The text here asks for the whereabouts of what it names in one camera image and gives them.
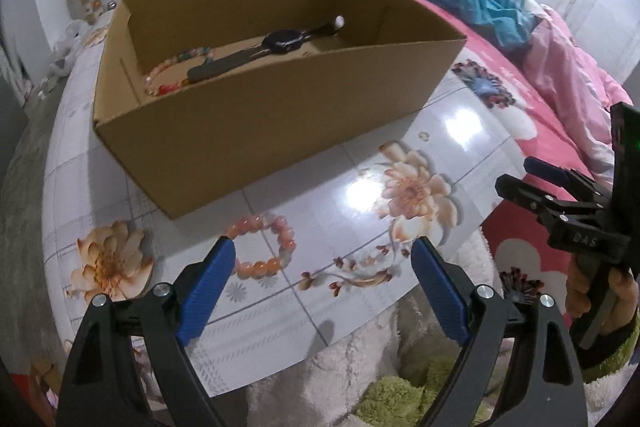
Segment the right hand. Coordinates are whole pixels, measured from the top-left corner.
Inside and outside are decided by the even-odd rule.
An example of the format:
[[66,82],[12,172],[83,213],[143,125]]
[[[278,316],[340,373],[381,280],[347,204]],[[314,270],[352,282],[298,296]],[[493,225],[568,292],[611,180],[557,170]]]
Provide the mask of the right hand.
[[[639,286],[630,271],[620,272],[612,269],[608,276],[608,283],[616,300],[612,311],[605,317],[600,328],[601,335],[611,334],[634,321],[638,307]],[[590,280],[578,268],[576,257],[573,256],[568,266],[565,298],[566,312],[573,319],[579,319],[590,311],[591,303],[587,297],[589,288]]]

